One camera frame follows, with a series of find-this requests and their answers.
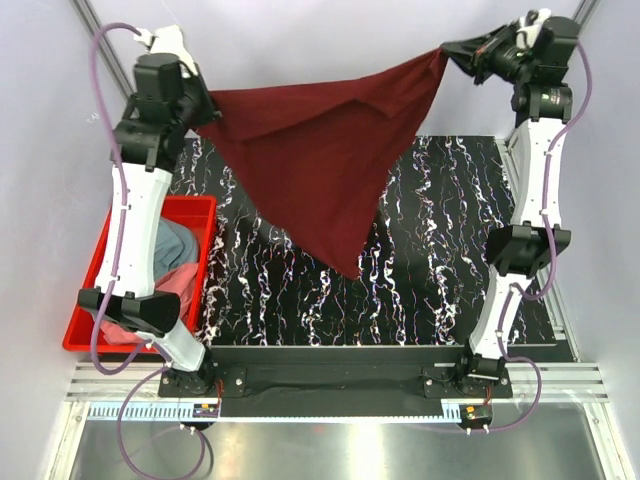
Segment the dark red t shirt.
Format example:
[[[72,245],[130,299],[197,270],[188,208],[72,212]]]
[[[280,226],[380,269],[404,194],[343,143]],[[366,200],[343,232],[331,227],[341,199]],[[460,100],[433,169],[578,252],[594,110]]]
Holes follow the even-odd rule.
[[[355,279],[388,172],[412,145],[447,61],[435,49],[358,79],[213,91],[222,116],[196,131],[269,223]]]

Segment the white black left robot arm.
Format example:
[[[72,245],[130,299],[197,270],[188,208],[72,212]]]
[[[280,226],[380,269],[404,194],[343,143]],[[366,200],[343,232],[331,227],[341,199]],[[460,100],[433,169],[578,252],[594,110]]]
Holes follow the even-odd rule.
[[[78,293],[92,314],[90,351],[104,323],[134,334],[165,359],[163,377],[185,396],[215,388],[214,361],[180,318],[176,294],[153,277],[161,211],[185,135],[216,111],[195,68],[171,53],[145,54],[134,66],[135,92],[121,120],[109,126],[114,167],[110,223],[95,283]]]

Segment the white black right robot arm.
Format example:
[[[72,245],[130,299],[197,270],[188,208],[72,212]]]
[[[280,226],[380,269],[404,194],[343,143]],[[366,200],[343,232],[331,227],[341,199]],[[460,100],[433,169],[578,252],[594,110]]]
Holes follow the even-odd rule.
[[[564,139],[583,109],[566,83],[568,63],[582,49],[580,25],[548,9],[466,40],[444,42],[443,52],[481,85],[497,76],[513,87],[511,109],[523,155],[514,212],[489,233],[489,284],[479,320],[453,367],[425,370],[425,390],[461,397],[499,396],[510,386],[508,336],[522,301],[551,288],[559,255],[571,233],[559,206]]]

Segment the light blue t shirt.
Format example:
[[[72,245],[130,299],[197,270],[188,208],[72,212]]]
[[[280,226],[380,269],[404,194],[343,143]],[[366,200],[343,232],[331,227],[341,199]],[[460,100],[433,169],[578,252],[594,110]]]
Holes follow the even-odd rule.
[[[158,224],[153,255],[153,277],[158,281],[186,263],[197,263],[199,245],[191,230],[165,218]]]

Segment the black marbled table mat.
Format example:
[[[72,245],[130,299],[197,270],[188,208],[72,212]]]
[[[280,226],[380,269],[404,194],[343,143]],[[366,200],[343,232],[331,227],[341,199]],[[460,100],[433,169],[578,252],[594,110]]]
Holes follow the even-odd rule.
[[[170,190],[217,201],[196,328],[210,346],[461,345],[484,303],[487,235],[513,207],[494,139],[420,136],[349,280],[269,224],[209,142],[187,143]]]

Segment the left aluminium corner post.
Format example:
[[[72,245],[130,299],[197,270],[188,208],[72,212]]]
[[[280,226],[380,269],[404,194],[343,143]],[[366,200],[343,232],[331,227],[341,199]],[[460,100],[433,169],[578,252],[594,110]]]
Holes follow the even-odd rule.
[[[93,2],[90,0],[70,0],[69,3],[77,14],[89,37],[93,38],[94,35],[103,27],[103,23],[99,19],[99,16],[93,6]],[[99,41],[98,52],[119,92],[124,99],[127,99],[133,92],[132,84],[111,41],[106,36]]]

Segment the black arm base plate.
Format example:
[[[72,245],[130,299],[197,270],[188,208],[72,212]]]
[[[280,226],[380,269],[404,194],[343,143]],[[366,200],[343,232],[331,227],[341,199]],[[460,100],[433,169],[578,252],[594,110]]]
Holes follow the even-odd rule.
[[[503,361],[461,346],[248,347],[208,350],[204,370],[162,375],[168,398],[220,399],[225,418],[426,418],[443,400],[510,399]]]

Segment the aluminium frame rail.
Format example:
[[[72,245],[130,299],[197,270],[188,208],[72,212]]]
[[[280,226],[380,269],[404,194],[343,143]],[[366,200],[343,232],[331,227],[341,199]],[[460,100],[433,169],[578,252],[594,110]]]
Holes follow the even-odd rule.
[[[415,394],[443,402],[514,400],[529,402],[604,403],[608,400],[598,368],[589,363],[541,363],[532,367],[509,364],[499,380],[469,381],[456,385],[451,364],[420,367],[415,364],[246,364],[215,365],[216,387],[194,389],[179,383],[175,374],[146,382],[136,396],[141,399],[191,398],[220,392],[228,398],[259,393],[363,393],[373,391]]]

